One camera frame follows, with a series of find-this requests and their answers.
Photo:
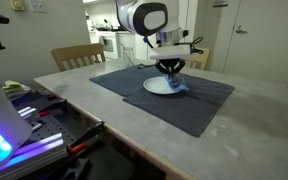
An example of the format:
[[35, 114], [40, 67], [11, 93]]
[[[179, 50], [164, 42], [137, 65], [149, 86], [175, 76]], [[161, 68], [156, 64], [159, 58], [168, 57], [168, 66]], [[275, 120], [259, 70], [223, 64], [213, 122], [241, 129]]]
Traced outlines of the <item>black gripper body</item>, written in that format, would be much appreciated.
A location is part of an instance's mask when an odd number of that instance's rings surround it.
[[180, 58], [161, 59], [155, 62], [155, 67], [162, 73], [167, 75], [177, 74], [185, 66], [185, 60]]

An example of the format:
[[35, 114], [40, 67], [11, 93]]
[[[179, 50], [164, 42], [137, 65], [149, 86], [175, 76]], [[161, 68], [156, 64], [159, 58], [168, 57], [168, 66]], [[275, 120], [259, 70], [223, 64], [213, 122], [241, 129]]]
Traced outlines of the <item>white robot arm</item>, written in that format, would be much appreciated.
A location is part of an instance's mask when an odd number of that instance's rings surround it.
[[151, 47], [149, 55], [155, 67], [170, 81], [185, 65], [189, 45], [180, 40], [189, 34], [179, 24], [179, 0], [115, 0], [117, 19], [127, 31], [145, 38]]

